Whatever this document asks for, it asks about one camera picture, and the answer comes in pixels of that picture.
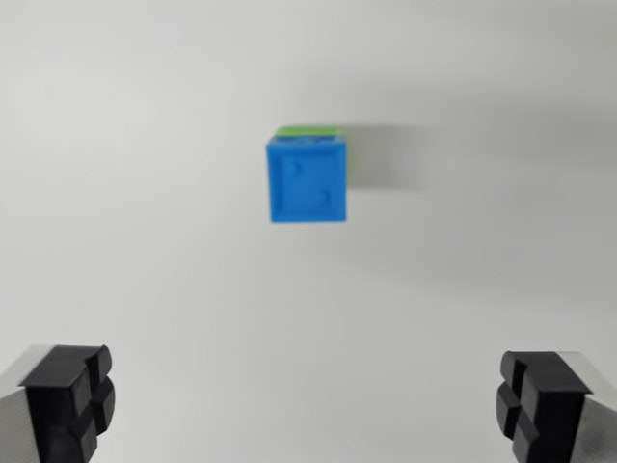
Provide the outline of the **black-padded silver gripper right finger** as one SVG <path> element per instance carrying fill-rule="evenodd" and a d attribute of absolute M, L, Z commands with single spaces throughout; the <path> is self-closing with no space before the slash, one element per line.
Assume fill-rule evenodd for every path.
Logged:
<path fill-rule="evenodd" d="M 519 462 L 614 462 L 616 388 L 579 352 L 507 351 L 496 419 Z"/>

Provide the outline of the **black-padded silver gripper left finger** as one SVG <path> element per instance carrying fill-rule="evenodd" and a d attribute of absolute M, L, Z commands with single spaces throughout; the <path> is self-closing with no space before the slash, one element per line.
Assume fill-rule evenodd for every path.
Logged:
<path fill-rule="evenodd" d="M 85 463 L 115 412 L 106 345 L 33 345 L 1 372 L 1 460 Z"/>

